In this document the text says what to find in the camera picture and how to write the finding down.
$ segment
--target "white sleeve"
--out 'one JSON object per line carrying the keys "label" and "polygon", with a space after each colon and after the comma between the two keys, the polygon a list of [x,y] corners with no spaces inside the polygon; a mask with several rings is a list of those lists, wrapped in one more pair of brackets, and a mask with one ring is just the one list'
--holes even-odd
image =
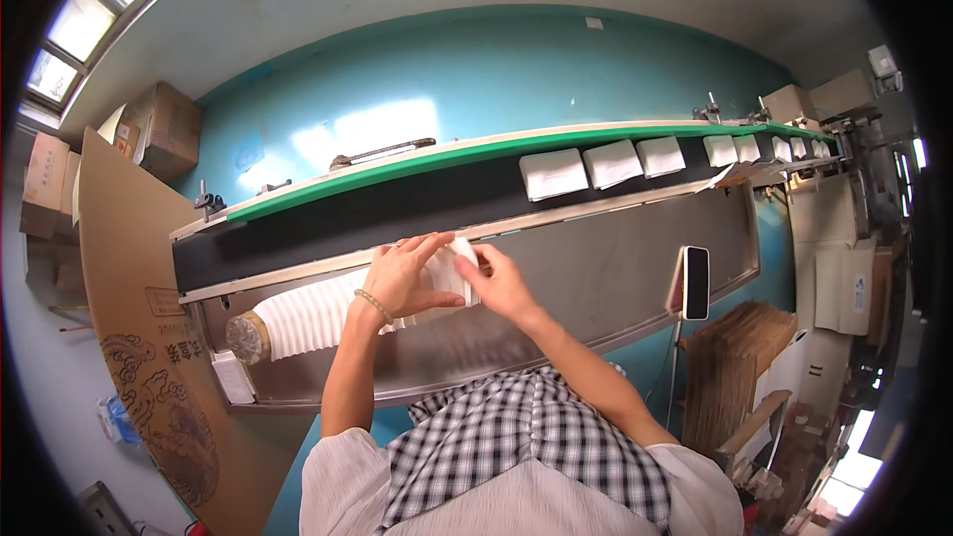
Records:
{"label": "white sleeve", "polygon": [[387,451],[363,428],[317,442],[301,471],[301,536],[370,534],[387,506]]}
{"label": "white sleeve", "polygon": [[668,477],[672,536],[739,536],[745,530],[742,501],[724,472],[703,455],[671,443],[645,447]]}

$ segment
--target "electrical outlet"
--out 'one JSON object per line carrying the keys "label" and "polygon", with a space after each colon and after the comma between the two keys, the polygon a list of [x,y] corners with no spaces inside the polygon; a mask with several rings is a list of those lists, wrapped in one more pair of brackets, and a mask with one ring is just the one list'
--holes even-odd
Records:
{"label": "electrical outlet", "polygon": [[136,536],[133,525],[102,481],[79,493],[79,503],[89,515],[90,524],[104,536]]}

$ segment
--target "black conveyor belt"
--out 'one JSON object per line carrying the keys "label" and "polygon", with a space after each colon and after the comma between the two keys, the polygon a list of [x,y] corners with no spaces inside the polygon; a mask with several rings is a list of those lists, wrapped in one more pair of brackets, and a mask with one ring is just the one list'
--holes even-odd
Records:
{"label": "black conveyor belt", "polygon": [[[770,161],[774,134],[757,133]],[[810,141],[807,143],[810,155]],[[505,220],[587,201],[709,179],[699,137],[680,137],[686,168],[647,180],[639,176],[605,190],[588,188],[538,202],[526,198],[519,157],[434,170],[311,201],[258,220],[225,222],[173,244],[180,292],[327,259],[427,232]]]}

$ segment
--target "woman's left hand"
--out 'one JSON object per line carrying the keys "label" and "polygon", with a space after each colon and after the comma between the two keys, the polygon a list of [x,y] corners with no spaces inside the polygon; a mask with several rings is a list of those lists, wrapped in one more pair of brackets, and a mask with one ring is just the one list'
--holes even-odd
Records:
{"label": "woman's left hand", "polygon": [[[364,280],[364,291],[395,319],[435,306],[462,306],[463,297],[459,294],[427,290],[420,284],[420,270],[424,264],[438,248],[453,239],[453,232],[434,232],[402,240],[396,245],[378,246]],[[363,300],[360,296],[355,297],[356,302]]]}

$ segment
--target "woman's right hand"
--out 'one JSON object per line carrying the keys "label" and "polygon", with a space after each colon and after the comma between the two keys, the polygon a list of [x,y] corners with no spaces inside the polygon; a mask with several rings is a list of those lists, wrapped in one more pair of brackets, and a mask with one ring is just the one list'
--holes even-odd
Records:
{"label": "woman's right hand", "polygon": [[490,265],[489,276],[473,263],[458,255],[455,264],[459,274],[470,282],[487,308],[515,326],[531,315],[542,312],[519,274],[517,264],[496,250],[492,244],[474,244],[474,253]]}

